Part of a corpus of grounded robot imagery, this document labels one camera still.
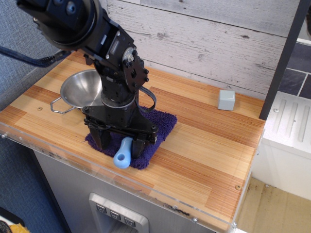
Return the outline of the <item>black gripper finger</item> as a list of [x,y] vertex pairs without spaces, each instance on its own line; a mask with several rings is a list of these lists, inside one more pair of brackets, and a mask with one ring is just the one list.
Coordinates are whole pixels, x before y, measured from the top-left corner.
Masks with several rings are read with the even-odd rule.
[[111,135],[108,130],[90,129],[91,136],[96,145],[101,149],[106,149],[110,145]]
[[142,155],[146,146],[148,146],[147,141],[141,139],[134,139],[132,141],[132,149],[131,149],[132,159],[139,158]]

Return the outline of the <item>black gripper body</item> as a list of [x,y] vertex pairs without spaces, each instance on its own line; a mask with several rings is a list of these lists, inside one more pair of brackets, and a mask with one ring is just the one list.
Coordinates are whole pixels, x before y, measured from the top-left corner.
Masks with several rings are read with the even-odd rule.
[[157,141],[158,126],[142,115],[135,101],[120,108],[107,105],[85,106],[82,112],[89,130],[108,130],[110,133],[145,140],[153,145]]

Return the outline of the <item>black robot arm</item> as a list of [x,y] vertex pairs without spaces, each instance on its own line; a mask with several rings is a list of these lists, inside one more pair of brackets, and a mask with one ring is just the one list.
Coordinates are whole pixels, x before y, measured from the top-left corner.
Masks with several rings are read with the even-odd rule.
[[134,41],[111,20],[97,0],[19,0],[17,6],[36,19],[38,28],[55,47],[79,51],[101,77],[101,103],[82,109],[85,124],[101,149],[111,133],[133,139],[131,156],[157,140],[158,127],[141,114],[139,92],[148,70]]

